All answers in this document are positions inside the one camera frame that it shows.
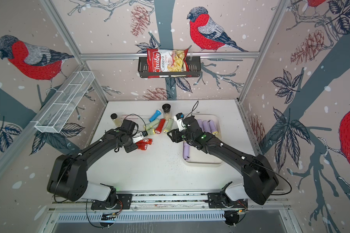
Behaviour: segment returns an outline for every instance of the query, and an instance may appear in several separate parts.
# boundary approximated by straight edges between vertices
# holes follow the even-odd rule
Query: bird wing
[[[222,26],[216,24],[211,17],[205,26],[200,26],[197,29],[207,39],[214,41],[217,41],[216,39],[224,33]]]
[[[51,60],[50,49],[45,46],[37,46],[23,42],[29,52],[24,62],[31,66],[45,66]]]

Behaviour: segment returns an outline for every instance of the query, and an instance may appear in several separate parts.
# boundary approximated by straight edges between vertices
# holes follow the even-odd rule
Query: wall-mounted shelf basket
[[[139,58],[139,67],[138,72],[140,74],[140,77],[146,78],[149,76],[159,76],[160,77],[171,77],[173,75],[176,75],[177,77],[200,77],[201,75],[201,59],[199,56],[187,56],[185,58],[189,72],[148,72],[148,63],[147,63],[147,57],[140,57]]]
[[[59,133],[61,131],[95,76],[91,71],[79,71],[74,72],[69,78],[72,78],[70,83],[64,90],[57,91],[61,94],[35,125],[40,132]]]

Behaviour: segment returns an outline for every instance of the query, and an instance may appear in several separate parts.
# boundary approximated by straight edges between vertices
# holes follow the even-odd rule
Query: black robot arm
[[[173,142],[186,141],[198,150],[225,161],[243,175],[246,194],[257,204],[263,205],[266,202],[279,184],[275,174],[267,170],[272,168],[266,157],[243,153],[223,143],[213,134],[202,132],[194,116],[183,119],[182,124],[186,129],[168,132]]]

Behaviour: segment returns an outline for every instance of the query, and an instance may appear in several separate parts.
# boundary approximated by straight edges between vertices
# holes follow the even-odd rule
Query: lavender flashlight
[[[202,122],[202,126],[203,126],[203,131],[204,131],[204,132],[211,133],[210,127],[209,127],[209,123],[208,123],[207,121],[204,120],[204,121]]]
[[[189,148],[190,146],[187,144],[186,141],[183,142],[183,159],[189,160]]]
[[[199,124],[200,128],[202,129],[203,132],[203,126],[202,126],[202,121],[200,119],[197,120],[197,123]]]
[[[213,120],[209,120],[208,122],[209,122],[211,133],[214,134],[215,136],[218,135],[218,130],[216,130],[214,121]]]

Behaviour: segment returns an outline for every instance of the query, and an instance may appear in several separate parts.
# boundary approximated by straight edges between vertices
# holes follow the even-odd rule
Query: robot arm
[[[173,129],[167,134],[173,142],[185,140],[198,150],[225,161],[243,175],[246,194],[257,204],[266,202],[279,181],[273,172],[267,170],[272,168],[264,156],[245,154],[223,143],[213,134],[202,132],[194,116],[182,119],[180,126],[185,126],[185,129]]]
[[[48,181],[48,192],[71,201],[80,198],[106,200],[111,188],[101,184],[88,184],[87,170],[112,149],[118,152],[119,148],[124,147],[127,153],[136,150],[135,142],[143,139],[147,133],[140,132],[137,133],[139,136],[132,136],[135,127],[138,127],[135,122],[125,119],[120,127],[107,131],[98,141],[78,154],[59,156]]]

